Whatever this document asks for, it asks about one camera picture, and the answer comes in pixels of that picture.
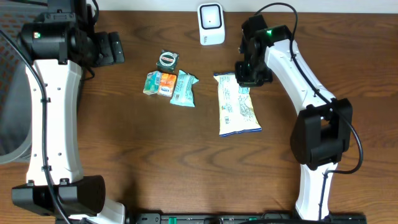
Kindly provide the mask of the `teal Kleenex tissue pack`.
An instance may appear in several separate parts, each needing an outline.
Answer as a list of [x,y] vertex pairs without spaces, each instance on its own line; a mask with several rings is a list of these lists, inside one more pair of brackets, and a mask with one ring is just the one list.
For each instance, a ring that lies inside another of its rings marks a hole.
[[161,78],[162,78],[162,73],[159,71],[148,73],[146,82],[144,84],[143,93],[147,95],[157,94],[159,91]]

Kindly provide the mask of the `yellow wet wipes pack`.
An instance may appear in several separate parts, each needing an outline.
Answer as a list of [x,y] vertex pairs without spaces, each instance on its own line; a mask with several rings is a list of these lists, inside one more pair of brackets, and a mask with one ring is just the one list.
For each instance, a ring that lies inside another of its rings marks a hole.
[[249,87],[241,87],[235,74],[215,73],[218,82],[220,137],[262,131],[250,96]]

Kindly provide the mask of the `orange snack pack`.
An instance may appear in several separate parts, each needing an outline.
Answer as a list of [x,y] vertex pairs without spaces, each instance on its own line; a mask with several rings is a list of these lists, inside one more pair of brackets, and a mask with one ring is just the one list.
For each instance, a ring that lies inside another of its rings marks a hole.
[[162,73],[158,95],[171,97],[174,92],[175,82],[177,81],[177,76],[169,73]]

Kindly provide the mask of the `green wipes pack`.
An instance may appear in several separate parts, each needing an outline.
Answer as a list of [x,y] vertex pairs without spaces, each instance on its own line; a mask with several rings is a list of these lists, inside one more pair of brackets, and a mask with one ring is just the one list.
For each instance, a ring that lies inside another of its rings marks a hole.
[[192,86],[199,81],[194,75],[179,70],[174,93],[170,103],[178,106],[195,107]]

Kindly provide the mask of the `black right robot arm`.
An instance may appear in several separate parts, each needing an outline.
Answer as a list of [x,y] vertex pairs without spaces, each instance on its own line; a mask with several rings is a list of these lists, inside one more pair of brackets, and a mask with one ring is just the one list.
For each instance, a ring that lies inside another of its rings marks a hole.
[[290,148],[300,164],[300,192],[295,211],[302,220],[323,220],[329,215],[332,172],[349,148],[353,108],[338,100],[316,78],[301,56],[285,25],[268,27],[257,14],[242,25],[236,62],[241,87],[262,86],[277,77],[296,110]]

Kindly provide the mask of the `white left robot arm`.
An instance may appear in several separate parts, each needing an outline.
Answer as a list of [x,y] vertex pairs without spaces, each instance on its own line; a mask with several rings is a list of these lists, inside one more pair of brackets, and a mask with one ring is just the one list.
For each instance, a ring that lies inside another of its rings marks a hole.
[[49,1],[23,25],[14,49],[25,63],[31,95],[32,145],[15,206],[57,223],[127,223],[126,207],[106,196],[104,178],[86,176],[77,141],[79,86],[85,72],[124,62],[117,32],[96,32],[93,1]]

